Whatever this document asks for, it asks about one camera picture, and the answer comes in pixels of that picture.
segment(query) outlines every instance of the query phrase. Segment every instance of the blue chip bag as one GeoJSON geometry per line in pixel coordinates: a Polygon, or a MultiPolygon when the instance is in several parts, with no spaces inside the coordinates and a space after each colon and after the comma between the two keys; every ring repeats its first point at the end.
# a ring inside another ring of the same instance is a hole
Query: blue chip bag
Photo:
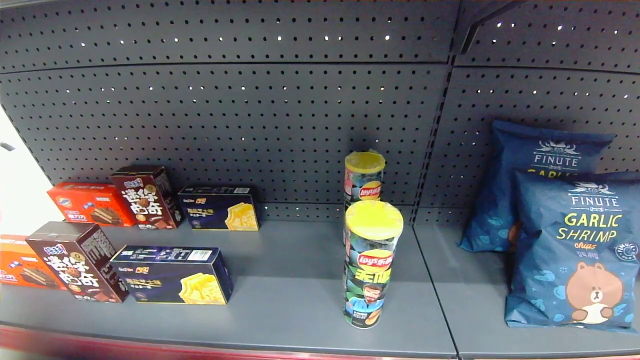
{"type": "Polygon", "coordinates": [[[505,321],[635,332],[640,173],[516,173],[522,232],[505,321]]]}
{"type": "Polygon", "coordinates": [[[615,137],[538,129],[499,120],[493,122],[492,136],[493,156],[471,220],[458,244],[471,252],[506,252],[512,248],[520,227],[513,193],[514,170],[545,177],[593,173],[600,153],[615,137]]]}

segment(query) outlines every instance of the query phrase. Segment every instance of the chocolate wafer box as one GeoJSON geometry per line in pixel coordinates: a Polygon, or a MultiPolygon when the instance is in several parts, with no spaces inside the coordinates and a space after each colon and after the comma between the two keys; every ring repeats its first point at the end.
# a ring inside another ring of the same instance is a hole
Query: chocolate wafer box
{"type": "Polygon", "coordinates": [[[135,218],[111,184],[60,183],[47,192],[69,222],[133,226],[135,218]]]}
{"type": "Polygon", "coordinates": [[[133,165],[111,175],[140,229],[176,229],[182,214],[162,166],[133,165]]]}
{"type": "Polygon", "coordinates": [[[138,302],[225,305],[233,292],[217,247],[127,245],[111,264],[138,302]]]}
{"type": "Polygon", "coordinates": [[[66,290],[31,247],[26,236],[0,235],[0,282],[41,289],[66,290]]]}
{"type": "Polygon", "coordinates": [[[178,200],[192,229],[258,231],[252,187],[185,186],[178,200]]]}
{"type": "Polygon", "coordinates": [[[51,221],[26,242],[76,299],[123,302],[129,294],[109,264],[116,250],[98,224],[51,221]]]}

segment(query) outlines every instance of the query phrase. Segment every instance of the chip can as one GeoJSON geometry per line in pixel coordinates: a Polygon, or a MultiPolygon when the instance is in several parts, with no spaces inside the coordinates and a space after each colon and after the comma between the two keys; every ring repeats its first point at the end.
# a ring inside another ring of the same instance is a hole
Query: chip can
{"type": "Polygon", "coordinates": [[[343,312],[359,329],[373,327],[380,319],[403,225],[400,211],[387,202],[358,201],[346,211],[343,312]]]}
{"type": "Polygon", "coordinates": [[[385,158],[371,150],[344,158],[344,209],[360,200],[379,200],[385,158]]]}

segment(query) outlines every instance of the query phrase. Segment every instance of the store shelf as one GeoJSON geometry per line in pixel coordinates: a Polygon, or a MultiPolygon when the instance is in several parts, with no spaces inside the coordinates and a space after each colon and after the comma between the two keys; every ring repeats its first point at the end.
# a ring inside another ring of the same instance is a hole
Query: store shelf
{"type": "MultiPolygon", "coordinates": [[[[416,225],[461,358],[596,357],[640,354],[640,336],[577,328],[510,329],[504,322],[508,293],[506,256],[457,248],[460,225],[416,225]]],[[[640,288],[636,287],[636,298],[640,288]]],[[[634,327],[640,329],[640,319],[634,327]]]]}
{"type": "Polygon", "coordinates": [[[228,306],[79,302],[64,291],[3,288],[0,323],[100,338],[249,350],[396,357],[456,355],[410,227],[399,240],[380,323],[342,316],[338,222],[267,221],[257,233],[107,229],[124,244],[218,246],[236,284],[228,306]]]}

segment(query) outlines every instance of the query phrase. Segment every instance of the finute garlic shrimp chips bag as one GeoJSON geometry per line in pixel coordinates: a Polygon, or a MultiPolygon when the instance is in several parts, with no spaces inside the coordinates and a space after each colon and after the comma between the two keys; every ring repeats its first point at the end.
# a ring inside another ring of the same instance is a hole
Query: finute garlic shrimp chips bag
{"type": "Polygon", "coordinates": [[[602,151],[614,137],[493,121],[493,156],[458,246],[471,252],[509,251],[520,229],[514,172],[560,179],[594,173],[602,151]]]}

